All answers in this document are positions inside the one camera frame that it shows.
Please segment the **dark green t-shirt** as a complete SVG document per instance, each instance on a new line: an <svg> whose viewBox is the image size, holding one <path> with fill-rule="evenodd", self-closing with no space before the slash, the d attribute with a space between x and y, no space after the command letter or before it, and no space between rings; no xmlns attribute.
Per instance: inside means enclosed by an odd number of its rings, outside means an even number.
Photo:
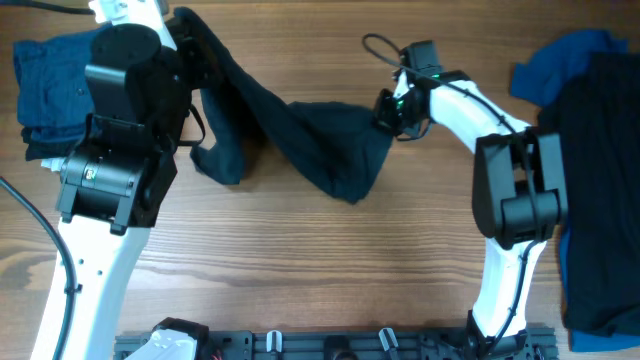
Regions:
<svg viewBox="0 0 640 360"><path fill-rule="evenodd" d="M246 141L264 136L326 194L351 204L368 195L392 144L371 110L340 102L285 103L244 71L193 10L178 7L174 15L202 41L214 73L200 93L216 143L190 152L200 173L222 185L239 184L249 171Z"/></svg>

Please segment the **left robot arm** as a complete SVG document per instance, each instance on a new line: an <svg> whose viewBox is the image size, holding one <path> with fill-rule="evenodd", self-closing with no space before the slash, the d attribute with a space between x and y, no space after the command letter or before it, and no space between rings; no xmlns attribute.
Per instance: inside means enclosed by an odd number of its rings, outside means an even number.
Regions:
<svg viewBox="0 0 640 360"><path fill-rule="evenodd" d="M195 89L213 73L163 1L93 1L86 133L60 169L54 275L32 357L105 359L126 288L177 173Z"/></svg>

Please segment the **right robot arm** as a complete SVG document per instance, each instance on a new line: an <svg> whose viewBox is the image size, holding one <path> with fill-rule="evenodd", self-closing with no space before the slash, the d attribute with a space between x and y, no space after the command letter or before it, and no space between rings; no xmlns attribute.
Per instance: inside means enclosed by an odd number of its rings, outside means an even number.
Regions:
<svg viewBox="0 0 640 360"><path fill-rule="evenodd" d="M414 140L439 125L474 156L471 207L485 260L467 332L477 353L513 351L527 334L537 261L568 214L560 139L507 114L461 71L404 68L394 81L376 103L383 128Z"/></svg>

